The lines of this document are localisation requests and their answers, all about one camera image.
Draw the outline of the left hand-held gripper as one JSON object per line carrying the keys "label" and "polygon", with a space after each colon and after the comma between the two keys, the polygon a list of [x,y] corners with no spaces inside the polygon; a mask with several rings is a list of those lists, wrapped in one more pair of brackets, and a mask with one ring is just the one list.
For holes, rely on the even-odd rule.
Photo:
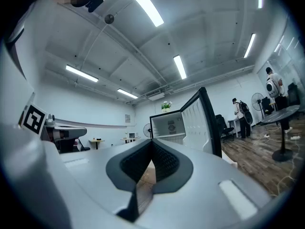
{"label": "left hand-held gripper", "polygon": [[[37,134],[41,140],[53,140],[55,116],[45,112],[33,102],[28,102],[25,106],[19,125]],[[56,126],[56,138],[79,138],[86,134],[85,127]]]}

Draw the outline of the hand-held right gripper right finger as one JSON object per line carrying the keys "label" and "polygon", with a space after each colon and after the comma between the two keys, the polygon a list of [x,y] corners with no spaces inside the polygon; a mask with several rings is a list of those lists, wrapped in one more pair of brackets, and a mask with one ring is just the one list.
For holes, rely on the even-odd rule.
{"label": "hand-held right gripper right finger", "polygon": [[266,190],[224,159],[169,141],[153,140],[190,159],[193,172],[173,193],[154,194],[135,225],[144,229],[231,229],[262,211]]}

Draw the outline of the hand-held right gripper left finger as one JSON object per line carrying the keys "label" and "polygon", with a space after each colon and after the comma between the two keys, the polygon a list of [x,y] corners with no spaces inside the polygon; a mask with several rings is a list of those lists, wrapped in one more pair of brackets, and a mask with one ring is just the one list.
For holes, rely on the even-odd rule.
{"label": "hand-held right gripper left finger", "polygon": [[84,192],[114,215],[140,215],[153,200],[150,143],[62,154],[61,160]]}

